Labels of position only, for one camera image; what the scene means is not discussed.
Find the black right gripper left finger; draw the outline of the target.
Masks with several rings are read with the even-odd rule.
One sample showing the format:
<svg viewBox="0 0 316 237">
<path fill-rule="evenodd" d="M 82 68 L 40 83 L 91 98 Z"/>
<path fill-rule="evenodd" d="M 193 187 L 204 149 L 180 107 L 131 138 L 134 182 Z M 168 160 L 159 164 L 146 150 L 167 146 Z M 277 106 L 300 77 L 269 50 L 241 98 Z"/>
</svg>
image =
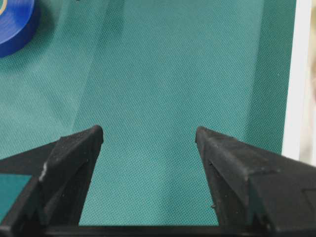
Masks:
<svg viewBox="0 0 316 237">
<path fill-rule="evenodd" d="M 0 161 L 0 234 L 34 237 L 79 224 L 103 129 L 95 125 Z"/>
</svg>

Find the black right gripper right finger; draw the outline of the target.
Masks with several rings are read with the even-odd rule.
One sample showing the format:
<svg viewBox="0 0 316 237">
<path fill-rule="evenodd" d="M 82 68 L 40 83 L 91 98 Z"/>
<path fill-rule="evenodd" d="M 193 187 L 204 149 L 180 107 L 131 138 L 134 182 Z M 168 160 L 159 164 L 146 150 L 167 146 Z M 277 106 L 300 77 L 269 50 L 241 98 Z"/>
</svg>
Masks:
<svg viewBox="0 0 316 237">
<path fill-rule="evenodd" d="M 316 234 L 316 169 L 198 127 L 197 149 L 221 226 L 261 226 L 274 237 Z"/>
</svg>

